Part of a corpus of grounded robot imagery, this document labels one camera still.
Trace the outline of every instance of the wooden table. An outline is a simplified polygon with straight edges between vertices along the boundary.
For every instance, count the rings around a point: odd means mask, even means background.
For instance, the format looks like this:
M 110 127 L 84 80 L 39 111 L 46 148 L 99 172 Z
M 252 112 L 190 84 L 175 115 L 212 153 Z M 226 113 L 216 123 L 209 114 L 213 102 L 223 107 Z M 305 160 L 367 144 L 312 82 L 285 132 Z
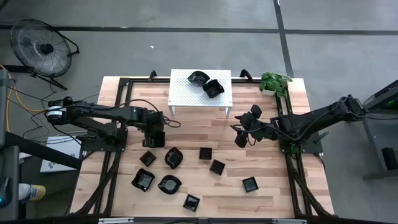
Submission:
M 104 77 L 98 104 L 114 106 L 120 77 Z M 181 128 L 165 126 L 164 149 L 142 147 L 143 134 L 129 128 L 127 147 L 122 154 L 114 193 L 112 216 L 129 217 L 228 217 L 228 218 L 278 218 L 294 217 L 287 178 L 285 159 L 278 141 L 263 140 L 255 146 L 241 149 L 234 143 L 236 136 L 229 125 L 238 124 L 234 116 L 250 110 L 253 104 L 261 107 L 263 121 L 277 116 L 275 98 L 263 96 L 255 84 L 233 84 L 233 110 L 229 118 L 219 108 L 180 108 L 174 119 Z M 294 78 L 289 83 L 293 112 L 310 111 L 304 81 Z M 145 99 L 155 104 L 170 118 L 167 98 L 168 83 L 135 83 L 131 99 Z M 150 108 L 144 102 L 132 105 Z M 182 151 L 184 159 L 178 168 L 171 170 L 164 162 L 165 153 L 172 147 Z M 211 161 L 199 160 L 199 147 L 212 147 L 213 159 L 226 164 L 221 176 L 209 171 Z M 150 150 L 157 160 L 146 167 L 139 158 Z M 103 163 L 103 152 L 87 158 L 81 167 L 71 212 L 77 211 L 98 185 Z M 319 159 L 304 154 L 303 164 L 307 184 L 318 201 L 333 213 L 325 172 Z M 147 192 L 131 185 L 136 172 L 144 168 L 156 178 Z M 173 195 L 159 190 L 157 184 L 163 176 L 171 174 L 182 181 Z M 242 180 L 254 176 L 259 190 L 246 193 Z M 187 194 L 200 198 L 196 213 L 182 207 Z M 104 208 L 108 190 L 104 191 L 101 209 Z M 303 209 L 302 193 L 298 191 Z

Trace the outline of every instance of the fan stand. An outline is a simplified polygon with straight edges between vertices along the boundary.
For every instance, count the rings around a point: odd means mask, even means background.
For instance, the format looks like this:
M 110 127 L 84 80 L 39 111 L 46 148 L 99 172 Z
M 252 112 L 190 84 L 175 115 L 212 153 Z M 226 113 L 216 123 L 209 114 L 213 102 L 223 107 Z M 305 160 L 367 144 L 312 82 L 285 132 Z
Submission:
M 54 85 L 56 87 L 59 87 L 63 90 L 68 90 L 67 87 L 65 87 L 64 85 L 62 85 L 61 83 L 57 82 L 54 78 L 44 78 L 36 73 L 33 72 L 33 69 L 28 67 L 28 66 L 23 66 L 23 65 L 3 65 L 4 68 L 11 73 L 29 73 L 32 77 L 34 78 L 39 78 L 51 85 Z

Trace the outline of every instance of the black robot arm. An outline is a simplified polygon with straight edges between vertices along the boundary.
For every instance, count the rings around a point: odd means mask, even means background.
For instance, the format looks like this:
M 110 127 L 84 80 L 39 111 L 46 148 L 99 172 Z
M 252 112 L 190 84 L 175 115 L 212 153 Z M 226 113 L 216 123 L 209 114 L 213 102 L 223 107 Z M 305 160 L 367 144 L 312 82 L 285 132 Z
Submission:
M 145 140 L 142 142 L 144 147 L 164 146 L 165 120 L 161 111 L 148 110 L 137 106 L 120 108 L 96 105 L 85 101 L 73 101 L 72 98 L 66 97 L 62 100 L 50 101 L 45 116 L 52 125 L 72 124 L 87 129 L 86 135 L 78 136 L 78 139 L 87 144 L 85 146 L 87 151 L 96 151 L 94 148 L 100 148 L 104 151 L 124 150 L 127 126 L 135 126 L 144 133 Z M 91 119 L 91 117 L 119 121 L 121 127 L 118 128 L 116 123 L 103 124 Z
M 253 105 L 251 112 L 235 117 L 241 124 L 231 125 L 238 132 L 235 143 L 245 147 L 248 134 L 256 141 L 284 139 L 298 145 L 311 134 L 340 121 L 361 121 L 368 113 L 357 98 L 341 97 L 337 102 L 305 114 L 289 114 L 271 118 L 270 123 L 259 121 L 262 111 Z

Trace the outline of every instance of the concrete floor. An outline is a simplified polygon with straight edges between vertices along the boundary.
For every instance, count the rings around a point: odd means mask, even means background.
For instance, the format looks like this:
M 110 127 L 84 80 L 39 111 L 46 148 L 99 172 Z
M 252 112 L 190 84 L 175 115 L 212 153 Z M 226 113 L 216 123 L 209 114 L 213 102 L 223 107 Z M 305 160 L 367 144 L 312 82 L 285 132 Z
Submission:
M 398 2 L 393 0 L 280 0 L 280 6 L 286 29 L 398 29 Z M 272 0 L 13 0 L 0 12 L 2 23 L 23 18 L 74 26 L 277 28 Z M 151 70 L 169 75 L 172 68 L 230 69 L 233 76 L 238 76 L 245 68 L 254 76 L 266 71 L 285 74 L 278 34 L 63 34 L 80 46 L 81 54 L 73 58 L 68 73 L 59 78 L 69 90 L 59 91 L 51 99 L 69 95 L 84 98 L 98 93 L 103 76 L 148 75 Z M 305 79 L 313 109 L 347 94 L 365 100 L 397 79 L 397 36 L 287 35 L 287 42 L 294 77 Z M 9 46 L 9 30 L 0 31 L 0 52 L 1 63 L 19 64 Z M 38 80 L 23 74 L 14 76 L 21 91 L 36 96 L 50 93 L 48 85 Z M 35 100 L 24 96 L 22 100 L 32 108 L 40 108 Z M 29 114 L 14 105 L 11 110 L 13 133 L 22 134 L 34 127 Z M 322 145 L 335 213 L 396 223 L 398 179 L 362 180 L 362 175 L 379 169 L 362 124 L 339 123 L 327 131 L 330 134 Z M 30 137 L 43 132 L 39 130 Z M 43 213 L 55 201 L 65 208 L 58 206 Z M 59 215 L 68 203 L 49 199 L 36 205 L 32 216 Z

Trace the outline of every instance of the electric fan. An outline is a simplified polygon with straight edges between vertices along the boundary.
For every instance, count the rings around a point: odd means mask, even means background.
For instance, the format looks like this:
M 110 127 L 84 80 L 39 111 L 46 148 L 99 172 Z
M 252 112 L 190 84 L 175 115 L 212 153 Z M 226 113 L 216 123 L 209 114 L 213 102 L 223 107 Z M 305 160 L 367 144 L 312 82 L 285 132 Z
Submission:
M 68 42 L 76 46 L 74 52 L 71 52 Z M 79 53 L 77 44 L 44 22 L 23 19 L 12 27 L 11 47 L 24 66 L 5 65 L 9 72 L 30 73 L 33 77 L 67 90 L 54 78 L 68 71 L 72 55 Z

